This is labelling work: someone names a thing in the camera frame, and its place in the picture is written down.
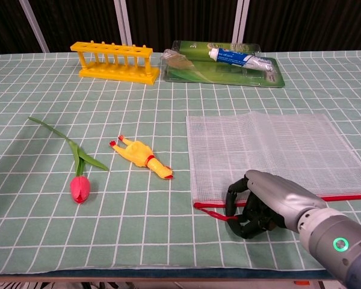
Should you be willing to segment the white aluminium partition post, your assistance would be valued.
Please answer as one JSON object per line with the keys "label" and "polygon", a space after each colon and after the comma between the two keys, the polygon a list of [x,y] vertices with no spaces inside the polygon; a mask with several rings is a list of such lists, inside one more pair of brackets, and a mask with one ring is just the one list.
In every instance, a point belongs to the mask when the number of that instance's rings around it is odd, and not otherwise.
{"label": "white aluminium partition post", "polygon": [[126,0],[113,0],[122,44],[133,45]]}
{"label": "white aluminium partition post", "polygon": [[32,10],[29,0],[19,0],[19,2],[42,52],[50,53],[49,47],[40,29],[39,23],[37,22],[36,16]]}
{"label": "white aluminium partition post", "polygon": [[232,43],[243,43],[250,0],[237,0]]}

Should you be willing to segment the crumpled clear plastic wrapper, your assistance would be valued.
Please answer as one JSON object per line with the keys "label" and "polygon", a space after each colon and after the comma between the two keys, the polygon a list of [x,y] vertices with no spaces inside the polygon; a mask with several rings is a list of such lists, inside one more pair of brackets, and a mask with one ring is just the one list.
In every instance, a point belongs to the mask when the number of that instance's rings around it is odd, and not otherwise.
{"label": "crumpled clear plastic wrapper", "polygon": [[166,49],[162,53],[161,59],[165,61],[168,72],[198,72],[193,62],[178,51]]}

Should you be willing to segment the yellow rubber chicken toy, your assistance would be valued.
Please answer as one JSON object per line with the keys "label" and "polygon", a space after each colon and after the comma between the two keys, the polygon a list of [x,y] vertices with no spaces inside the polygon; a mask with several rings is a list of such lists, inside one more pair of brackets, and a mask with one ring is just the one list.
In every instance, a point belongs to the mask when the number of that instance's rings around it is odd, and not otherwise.
{"label": "yellow rubber chicken toy", "polygon": [[172,179],[173,171],[170,167],[163,165],[154,155],[152,149],[141,141],[130,141],[123,135],[118,139],[126,147],[120,147],[116,141],[110,141],[110,146],[124,159],[134,163],[138,167],[147,167],[162,179]]}

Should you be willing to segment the artificial pink tulip flower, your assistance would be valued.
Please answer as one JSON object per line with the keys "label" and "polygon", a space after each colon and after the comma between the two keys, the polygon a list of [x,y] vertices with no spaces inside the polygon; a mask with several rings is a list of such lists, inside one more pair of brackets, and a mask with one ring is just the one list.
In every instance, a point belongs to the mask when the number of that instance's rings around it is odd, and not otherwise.
{"label": "artificial pink tulip flower", "polygon": [[29,120],[44,126],[45,128],[47,128],[54,134],[65,139],[65,141],[70,146],[72,155],[74,157],[75,173],[76,173],[76,176],[70,182],[70,193],[71,193],[72,199],[76,203],[82,204],[83,202],[85,202],[88,199],[88,197],[90,195],[90,181],[84,175],[85,164],[88,163],[88,164],[98,167],[104,171],[108,171],[109,168],[106,165],[102,164],[100,161],[89,156],[87,153],[84,152],[83,149],[81,149],[79,147],[79,145],[77,143],[75,143],[73,140],[71,140],[66,135],[64,135],[63,133],[56,130],[55,128],[51,127],[47,123],[45,123],[41,120],[38,120],[34,117],[31,117],[31,116],[29,116],[28,118],[29,118]]}

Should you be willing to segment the yellow test tube rack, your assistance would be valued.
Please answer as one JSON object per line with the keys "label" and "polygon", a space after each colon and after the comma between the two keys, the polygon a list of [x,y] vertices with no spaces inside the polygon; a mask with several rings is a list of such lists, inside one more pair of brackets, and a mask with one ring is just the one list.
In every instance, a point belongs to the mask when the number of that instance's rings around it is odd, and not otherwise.
{"label": "yellow test tube rack", "polygon": [[76,42],[70,49],[78,53],[80,77],[138,82],[153,85],[160,69],[153,67],[152,48],[143,46]]}

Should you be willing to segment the green blister pack card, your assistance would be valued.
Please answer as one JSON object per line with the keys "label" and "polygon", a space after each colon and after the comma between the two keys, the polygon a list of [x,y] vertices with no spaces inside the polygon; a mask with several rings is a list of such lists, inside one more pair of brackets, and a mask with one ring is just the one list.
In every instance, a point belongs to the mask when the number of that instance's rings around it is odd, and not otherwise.
{"label": "green blister pack card", "polygon": [[[230,51],[266,58],[267,60],[271,60],[274,70],[266,72],[216,62],[208,55],[208,52],[212,48],[223,48]],[[274,88],[282,88],[285,86],[285,82],[276,59],[261,56],[261,48],[258,44],[175,40],[170,49],[185,55],[187,59],[193,62],[198,72],[168,72],[166,67],[164,74],[164,79],[166,81],[203,82]]]}

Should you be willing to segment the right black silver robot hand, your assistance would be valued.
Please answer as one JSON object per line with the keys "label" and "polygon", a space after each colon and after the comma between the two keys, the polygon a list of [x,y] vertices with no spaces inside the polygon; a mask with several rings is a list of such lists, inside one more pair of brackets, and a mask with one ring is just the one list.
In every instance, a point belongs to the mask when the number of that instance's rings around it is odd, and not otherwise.
{"label": "right black silver robot hand", "polygon": [[225,214],[232,232],[250,239],[276,227],[298,231],[298,221],[326,202],[297,183],[281,176],[249,170],[226,193]]}

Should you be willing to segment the clear mesh zipper pouch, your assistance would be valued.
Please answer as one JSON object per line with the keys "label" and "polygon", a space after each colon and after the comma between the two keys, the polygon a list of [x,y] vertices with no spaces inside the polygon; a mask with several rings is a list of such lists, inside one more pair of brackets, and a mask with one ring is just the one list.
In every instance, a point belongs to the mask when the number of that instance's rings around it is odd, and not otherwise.
{"label": "clear mesh zipper pouch", "polygon": [[223,207],[249,170],[294,181],[325,200],[361,199],[361,161],[323,114],[189,116],[191,195]]}

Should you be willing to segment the white blue toothpaste tube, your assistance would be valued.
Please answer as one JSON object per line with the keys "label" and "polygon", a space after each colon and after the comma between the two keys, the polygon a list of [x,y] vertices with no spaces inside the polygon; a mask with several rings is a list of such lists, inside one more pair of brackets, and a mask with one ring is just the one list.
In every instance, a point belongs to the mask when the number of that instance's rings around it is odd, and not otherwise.
{"label": "white blue toothpaste tube", "polygon": [[208,55],[216,62],[226,63],[229,65],[243,67],[245,69],[253,69],[271,72],[274,70],[271,60],[257,57],[251,54],[230,51],[223,48],[212,48]]}

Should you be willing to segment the green checked tablecloth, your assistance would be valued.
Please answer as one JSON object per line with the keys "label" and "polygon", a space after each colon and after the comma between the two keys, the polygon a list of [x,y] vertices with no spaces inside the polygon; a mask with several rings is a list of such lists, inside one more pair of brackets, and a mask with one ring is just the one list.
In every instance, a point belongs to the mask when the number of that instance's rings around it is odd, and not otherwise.
{"label": "green checked tablecloth", "polygon": [[[250,111],[324,113],[361,158],[361,51],[274,54],[285,88],[80,78],[74,53],[0,55],[0,273],[77,268],[244,267],[318,270],[298,235],[254,240],[192,206],[186,117]],[[90,195],[65,139],[109,170],[85,164]],[[162,179],[110,141],[141,141],[173,171]]]}

